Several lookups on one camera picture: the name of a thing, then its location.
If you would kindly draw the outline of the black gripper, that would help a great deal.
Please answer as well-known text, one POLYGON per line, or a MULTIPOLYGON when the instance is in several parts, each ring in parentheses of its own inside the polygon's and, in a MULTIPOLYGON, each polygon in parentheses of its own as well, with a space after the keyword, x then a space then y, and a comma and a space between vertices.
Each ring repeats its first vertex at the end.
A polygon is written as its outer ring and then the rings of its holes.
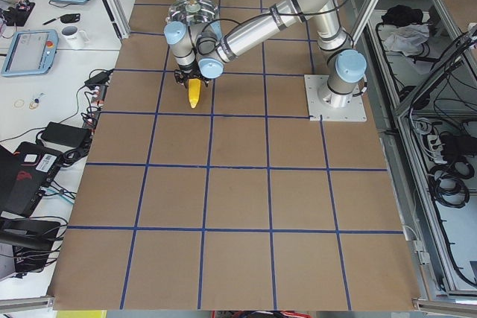
POLYGON ((200 79, 204 86, 207 88, 209 86, 209 79, 204 77, 199 69, 191 70, 191 71, 184 71, 181 69, 176 69, 174 71, 174 79, 176 83, 181 84, 184 86, 185 89, 189 87, 189 79, 191 78, 198 78, 200 79))

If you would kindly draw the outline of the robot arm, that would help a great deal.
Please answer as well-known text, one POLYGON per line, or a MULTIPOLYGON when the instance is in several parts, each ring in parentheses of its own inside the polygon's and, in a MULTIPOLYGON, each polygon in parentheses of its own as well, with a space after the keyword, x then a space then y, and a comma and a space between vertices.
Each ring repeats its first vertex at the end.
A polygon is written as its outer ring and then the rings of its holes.
POLYGON ((329 68, 328 80, 319 86, 318 98, 326 106, 344 108, 357 92, 367 67, 362 54, 352 48, 352 38, 341 24, 336 0, 281 0, 267 11, 221 32, 218 6, 212 0, 176 0, 168 9, 164 34, 178 65, 177 83, 188 91, 196 107, 200 89, 220 77, 224 66, 265 40, 296 23, 312 20, 318 47, 329 68))

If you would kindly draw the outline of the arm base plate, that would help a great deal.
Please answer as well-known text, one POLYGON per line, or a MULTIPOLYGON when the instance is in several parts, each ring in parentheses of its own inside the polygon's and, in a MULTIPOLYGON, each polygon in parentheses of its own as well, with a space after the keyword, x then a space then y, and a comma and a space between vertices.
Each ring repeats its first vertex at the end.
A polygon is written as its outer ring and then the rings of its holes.
POLYGON ((310 121, 365 122, 367 120, 360 88, 355 84, 347 95, 328 88, 328 75, 305 74, 305 90, 310 121))

